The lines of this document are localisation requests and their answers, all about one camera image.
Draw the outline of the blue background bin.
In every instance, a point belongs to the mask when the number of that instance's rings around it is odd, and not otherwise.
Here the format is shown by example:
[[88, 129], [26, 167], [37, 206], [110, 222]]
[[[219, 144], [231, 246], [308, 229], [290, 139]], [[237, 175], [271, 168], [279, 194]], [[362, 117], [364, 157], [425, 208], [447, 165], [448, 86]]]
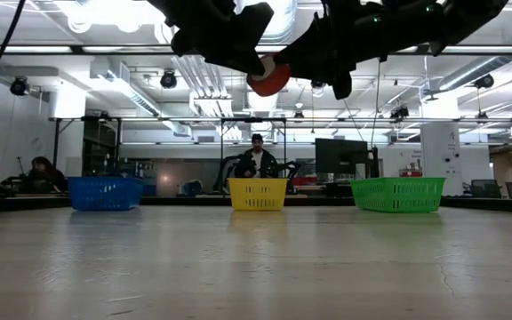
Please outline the blue background bin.
[[185, 197], [197, 197], [204, 191], [204, 186], [200, 180], [190, 180], [181, 185], [181, 194]]

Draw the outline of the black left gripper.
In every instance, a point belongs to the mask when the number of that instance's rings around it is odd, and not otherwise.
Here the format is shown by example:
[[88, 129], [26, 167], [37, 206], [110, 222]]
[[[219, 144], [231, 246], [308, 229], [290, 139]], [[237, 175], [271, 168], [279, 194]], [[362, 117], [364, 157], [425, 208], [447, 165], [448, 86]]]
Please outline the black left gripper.
[[246, 5], [235, 12], [234, 2], [179, 2], [170, 22], [178, 28], [171, 46], [179, 56], [192, 51], [221, 54], [221, 65], [251, 75], [264, 67], [255, 47], [274, 10], [266, 2]]

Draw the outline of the red tape roll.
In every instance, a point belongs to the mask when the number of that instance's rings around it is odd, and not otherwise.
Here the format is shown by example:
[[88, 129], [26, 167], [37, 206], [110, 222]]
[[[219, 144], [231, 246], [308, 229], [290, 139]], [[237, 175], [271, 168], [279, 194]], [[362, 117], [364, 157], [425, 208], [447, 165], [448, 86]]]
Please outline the red tape roll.
[[263, 76], [248, 75], [247, 84], [261, 97], [278, 94], [288, 83], [292, 72], [288, 64], [276, 64], [274, 54], [266, 54], [260, 58], [265, 69]]

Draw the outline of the person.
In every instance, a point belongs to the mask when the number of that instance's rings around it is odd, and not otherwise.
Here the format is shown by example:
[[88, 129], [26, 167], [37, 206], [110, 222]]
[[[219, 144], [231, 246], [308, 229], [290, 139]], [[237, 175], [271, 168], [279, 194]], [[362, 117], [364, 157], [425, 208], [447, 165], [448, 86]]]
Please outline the person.
[[277, 178], [277, 160], [263, 147], [259, 133], [252, 136], [252, 148], [245, 151], [235, 168], [236, 178]]
[[31, 161], [31, 170], [24, 183], [30, 193], [66, 193], [68, 182], [64, 174], [44, 156], [37, 156]]

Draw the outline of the yellow plastic basket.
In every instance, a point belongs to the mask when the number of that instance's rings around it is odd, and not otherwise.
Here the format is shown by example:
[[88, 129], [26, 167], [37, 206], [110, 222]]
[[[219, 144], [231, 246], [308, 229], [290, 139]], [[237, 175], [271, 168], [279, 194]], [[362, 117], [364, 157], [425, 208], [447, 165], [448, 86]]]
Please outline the yellow plastic basket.
[[228, 178], [235, 211], [281, 211], [288, 179]]

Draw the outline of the black monitor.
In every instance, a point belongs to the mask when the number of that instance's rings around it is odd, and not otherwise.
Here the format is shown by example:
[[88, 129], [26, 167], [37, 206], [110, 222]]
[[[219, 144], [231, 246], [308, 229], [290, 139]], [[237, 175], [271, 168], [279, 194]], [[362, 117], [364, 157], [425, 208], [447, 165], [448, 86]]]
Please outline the black monitor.
[[358, 164], [367, 164], [366, 141], [315, 139], [318, 173], [355, 174]]

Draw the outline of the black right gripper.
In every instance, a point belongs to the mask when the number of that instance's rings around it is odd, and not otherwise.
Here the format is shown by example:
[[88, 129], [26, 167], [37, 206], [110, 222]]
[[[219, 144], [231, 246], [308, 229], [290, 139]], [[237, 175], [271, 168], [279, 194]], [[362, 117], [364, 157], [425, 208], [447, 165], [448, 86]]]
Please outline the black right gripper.
[[[292, 77], [319, 80], [332, 87], [336, 100], [352, 92], [350, 72], [362, 61], [386, 59], [389, 53], [439, 39], [443, 6], [436, 0], [321, 0], [308, 29], [276, 54], [276, 64], [289, 65]], [[324, 59], [334, 42], [334, 18], [340, 11], [340, 63]]]

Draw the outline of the blue plastic basket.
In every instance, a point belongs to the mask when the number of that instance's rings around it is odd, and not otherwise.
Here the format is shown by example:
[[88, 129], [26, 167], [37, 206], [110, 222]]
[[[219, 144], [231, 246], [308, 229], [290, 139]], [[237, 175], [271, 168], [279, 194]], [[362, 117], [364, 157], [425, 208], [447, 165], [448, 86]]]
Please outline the blue plastic basket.
[[71, 205], [77, 211], [129, 211], [140, 205], [143, 187], [137, 178], [68, 178]]

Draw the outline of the green plastic basket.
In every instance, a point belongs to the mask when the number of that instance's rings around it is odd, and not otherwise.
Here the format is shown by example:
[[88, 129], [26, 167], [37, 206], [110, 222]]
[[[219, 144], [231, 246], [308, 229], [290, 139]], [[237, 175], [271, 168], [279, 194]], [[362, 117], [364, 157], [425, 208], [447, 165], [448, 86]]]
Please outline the green plastic basket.
[[445, 178], [373, 178], [352, 180], [355, 205], [375, 212], [436, 212]]

